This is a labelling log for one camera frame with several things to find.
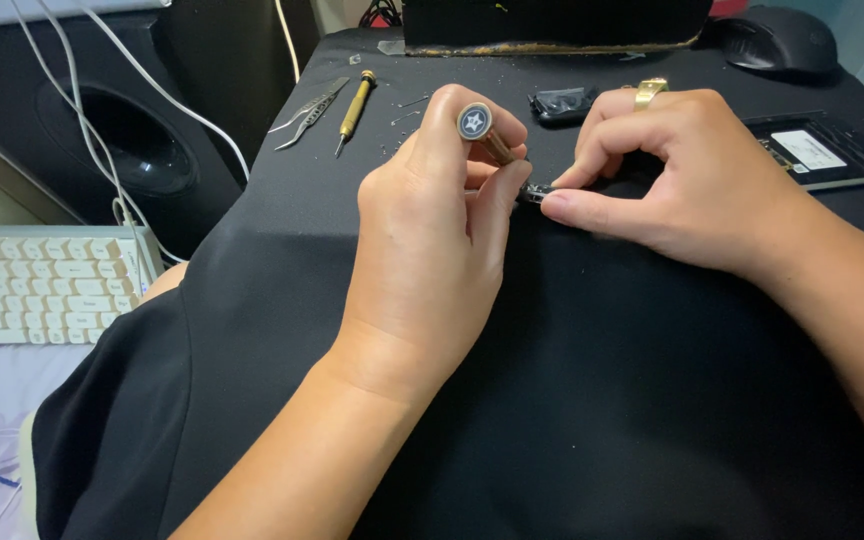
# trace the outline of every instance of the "hand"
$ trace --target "hand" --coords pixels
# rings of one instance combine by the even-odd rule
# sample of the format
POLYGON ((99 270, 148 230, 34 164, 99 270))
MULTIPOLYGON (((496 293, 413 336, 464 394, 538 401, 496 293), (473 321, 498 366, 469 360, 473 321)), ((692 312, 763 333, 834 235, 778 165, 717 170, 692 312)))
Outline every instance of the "hand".
POLYGON ((752 279, 793 231, 828 211, 790 178, 722 97, 662 92, 633 112, 636 90, 603 93, 589 112, 575 164, 542 202, 548 217, 644 244, 667 257, 752 279), (641 149, 665 162, 642 200, 577 191, 612 176, 641 149))
POLYGON ((396 400, 432 395, 485 327, 502 283, 509 215, 532 166, 498 169, 462 141, 456 119, 474 102, 488 105, 494 129, 524 157, 522 122, 451 84, 359 188, 358 251, 333 348, 342 365, 331 366, 356 387, 396 400))

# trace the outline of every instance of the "black mouse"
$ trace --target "black mouse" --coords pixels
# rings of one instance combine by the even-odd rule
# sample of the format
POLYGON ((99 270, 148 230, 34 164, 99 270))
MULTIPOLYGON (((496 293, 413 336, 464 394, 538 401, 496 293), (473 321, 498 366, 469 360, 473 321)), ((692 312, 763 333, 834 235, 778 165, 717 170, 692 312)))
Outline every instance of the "black mouse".
POLYGON ((832 30, 804 11, 751 7, 712 27, 726 60, 739 68, 793 78, 822 78, 839 71, 832 30))

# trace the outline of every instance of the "keyboard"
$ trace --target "keyboard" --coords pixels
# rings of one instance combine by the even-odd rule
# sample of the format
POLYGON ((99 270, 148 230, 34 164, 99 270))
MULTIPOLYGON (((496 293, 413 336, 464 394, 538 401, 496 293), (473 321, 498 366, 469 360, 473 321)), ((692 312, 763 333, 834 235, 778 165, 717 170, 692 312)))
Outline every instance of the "keyboard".
POLYGON ((98 341, 162 274, 155 237, 135 231, 0 227, 0 343, 98 341))

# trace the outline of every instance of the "black speaker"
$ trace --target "black speaker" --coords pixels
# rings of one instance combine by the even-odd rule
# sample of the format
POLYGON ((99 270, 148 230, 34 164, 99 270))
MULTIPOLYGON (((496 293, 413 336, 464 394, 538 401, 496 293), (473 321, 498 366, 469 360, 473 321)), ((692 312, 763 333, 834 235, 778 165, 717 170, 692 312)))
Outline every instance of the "black speaker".
MULTIPOLYGON (((274 4, 178 4, 102 18, 162 88, 224 129, 251 166, 294 86, 274 4)), ((304 64, 318 33, 311 7, 295 4, 290 29, 304 64)), ((74 17, 61 24, 75 51, 85 115, 108 145, 123 188, 161 244, 190 257, 245 186, 238 159, 226 141, 152 88, 94 22, 74 17)), ((47 21, 30 30, 71 95, 55 30, 47 21)), ((115 223, 114 186, 99 173, 75 112, 45 77, 18 24, 0 26, 0 151, 89 224, 115 223)))

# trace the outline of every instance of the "star logo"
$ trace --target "star logo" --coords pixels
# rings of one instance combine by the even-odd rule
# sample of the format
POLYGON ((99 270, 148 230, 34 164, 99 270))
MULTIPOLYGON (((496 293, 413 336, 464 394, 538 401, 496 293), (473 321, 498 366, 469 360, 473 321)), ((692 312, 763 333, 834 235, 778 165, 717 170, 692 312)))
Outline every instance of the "star logo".
POLYGON ((465 131, 474 134, 479 131, 479 127, 485 123, 486 121, 482 119, 482 113, 475 111, 474 114, 465 117, 465 131))

